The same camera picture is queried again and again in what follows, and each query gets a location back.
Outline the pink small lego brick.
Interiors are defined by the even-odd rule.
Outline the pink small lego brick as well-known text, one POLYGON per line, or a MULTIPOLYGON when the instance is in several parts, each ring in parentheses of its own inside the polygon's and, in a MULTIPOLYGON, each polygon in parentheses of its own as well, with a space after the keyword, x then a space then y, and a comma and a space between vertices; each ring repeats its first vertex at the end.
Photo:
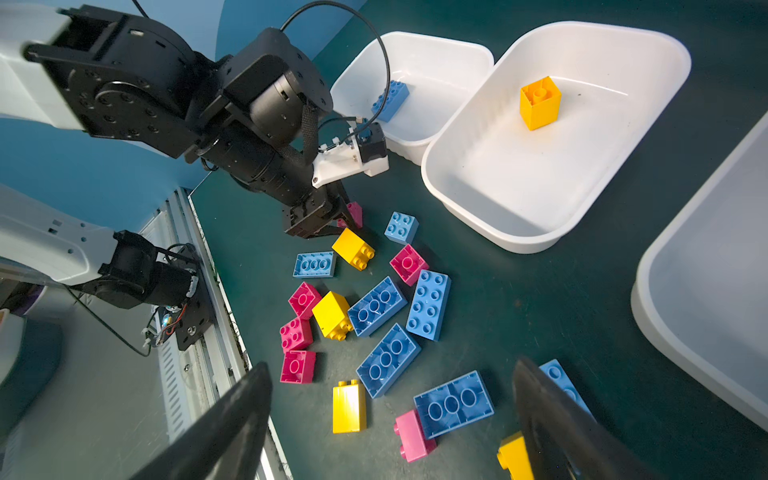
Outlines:
MULTIPOLYGON (((363 209, 357 202, 347 204, 347 209, 351 214, 357 228, 363 227, 363 209)), ((338 219, 336 225, 339 228, 347 228, 348 225, 343 219, 338 219)))

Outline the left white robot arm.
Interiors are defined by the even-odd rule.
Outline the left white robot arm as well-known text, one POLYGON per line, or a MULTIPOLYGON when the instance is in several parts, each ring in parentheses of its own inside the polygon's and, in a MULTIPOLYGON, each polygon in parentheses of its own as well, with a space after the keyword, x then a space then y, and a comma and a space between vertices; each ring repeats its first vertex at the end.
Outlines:
MULTIPOLYGON (((283 207, 287 234, 334 235, 354 222, 343 185, 320 186, 313 163, 328 86, 279 29, 212 61, 166 25, 84 5, 1 10, 1 111, 203 160, 283 207)), ((123 309, 182 306, 192 259, 159 260, 143 236, 88 224, 3 187, 1 254, 123 309)))

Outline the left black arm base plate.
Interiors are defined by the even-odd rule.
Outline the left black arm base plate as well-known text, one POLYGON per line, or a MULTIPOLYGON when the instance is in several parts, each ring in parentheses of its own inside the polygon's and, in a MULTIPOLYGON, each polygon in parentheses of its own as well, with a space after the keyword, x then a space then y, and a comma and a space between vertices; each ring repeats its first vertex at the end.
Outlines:
POLYGON ((216 320, 216 311, 205 278, 198 275, 197 279, 194 295, 187 301, 181 319, 172 327, 172 337, 180 351, 186 351, 202 339, 216 320))

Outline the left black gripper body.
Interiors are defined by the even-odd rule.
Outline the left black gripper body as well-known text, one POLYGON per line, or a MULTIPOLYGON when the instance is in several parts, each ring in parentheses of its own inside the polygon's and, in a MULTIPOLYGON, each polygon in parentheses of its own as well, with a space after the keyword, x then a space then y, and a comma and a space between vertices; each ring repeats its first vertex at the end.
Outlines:
POLYGON ((354 217, 346 189, 341 182, 332 182, 319 189, 312 188, 310 195, 295 206, 283 207, 282 226, 286 234, 303 239, 340 235, 342 220, 347 227, 354 227, 354 217))

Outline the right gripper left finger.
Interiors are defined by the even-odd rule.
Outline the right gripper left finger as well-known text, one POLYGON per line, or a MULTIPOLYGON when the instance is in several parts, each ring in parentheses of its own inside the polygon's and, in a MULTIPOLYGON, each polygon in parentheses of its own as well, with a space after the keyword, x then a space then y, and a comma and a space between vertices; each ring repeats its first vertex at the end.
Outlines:
POLYGON ((255 364, 135 479, 254 479, 268 430, 273 383, 255 364))

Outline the small blue lego brick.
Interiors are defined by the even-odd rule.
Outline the small blue lego brick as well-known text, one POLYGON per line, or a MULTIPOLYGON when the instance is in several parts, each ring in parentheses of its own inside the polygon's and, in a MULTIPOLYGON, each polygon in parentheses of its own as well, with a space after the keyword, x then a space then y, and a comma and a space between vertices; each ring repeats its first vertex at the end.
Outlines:
POLYGON ((385 236, 402 245, 412 244, 418 227, 419 222, 414 216, 394 211, 387 224, 385 236))

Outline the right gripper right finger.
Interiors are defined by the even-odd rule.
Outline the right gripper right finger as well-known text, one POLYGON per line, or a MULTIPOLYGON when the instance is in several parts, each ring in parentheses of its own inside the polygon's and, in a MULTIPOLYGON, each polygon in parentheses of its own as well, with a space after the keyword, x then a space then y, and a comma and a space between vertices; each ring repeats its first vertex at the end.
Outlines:
POLYGON ((512 382, 534 478, 569 479, 574 469, 587 479, 659 477, 529 358, 518 359, 512 382))

